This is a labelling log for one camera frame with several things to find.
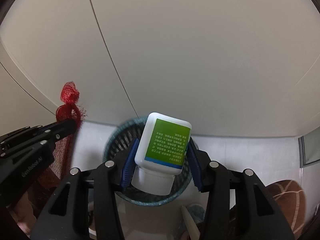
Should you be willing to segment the white green label pill bottle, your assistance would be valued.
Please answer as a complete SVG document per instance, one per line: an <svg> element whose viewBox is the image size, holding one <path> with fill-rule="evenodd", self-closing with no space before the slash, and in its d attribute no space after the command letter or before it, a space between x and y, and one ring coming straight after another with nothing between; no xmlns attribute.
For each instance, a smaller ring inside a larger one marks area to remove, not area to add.
<svg viewBox="0 0 320 240"><path fill-rule="evenodd" d="M145 193L170 194L181 174L192 125L160 113L150 113L135 156L131 184Z"/></svg>

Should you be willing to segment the red mesh net bag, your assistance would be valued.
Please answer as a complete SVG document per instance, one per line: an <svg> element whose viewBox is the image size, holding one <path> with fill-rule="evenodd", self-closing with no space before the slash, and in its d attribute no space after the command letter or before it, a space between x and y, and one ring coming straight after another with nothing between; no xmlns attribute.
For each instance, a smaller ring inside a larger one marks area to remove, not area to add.
<svg viewBox="0 0 320 240"><path fill-rule="evenodd" d="M38 178L39 184L45 189L57 187L71 167L75 134L86 116L86 111L78 105L79 98L80 92L75 83L67 82L60 94L63 104L55 113L58 127L54 132L54 161Z"/></svg>

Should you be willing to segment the teal mesh trash bin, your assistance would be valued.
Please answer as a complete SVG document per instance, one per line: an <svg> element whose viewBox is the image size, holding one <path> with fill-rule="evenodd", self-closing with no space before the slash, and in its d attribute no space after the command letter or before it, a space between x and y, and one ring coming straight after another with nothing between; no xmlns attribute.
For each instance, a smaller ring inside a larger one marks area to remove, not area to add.
<svg viewBox="0 0 320 240"><path fill-rule="evenodd" d="M116 194L139 206L161 206L191 182L186 152L192 125L159 113L122 123L105 147L104 161L119 165Z"/></svg>

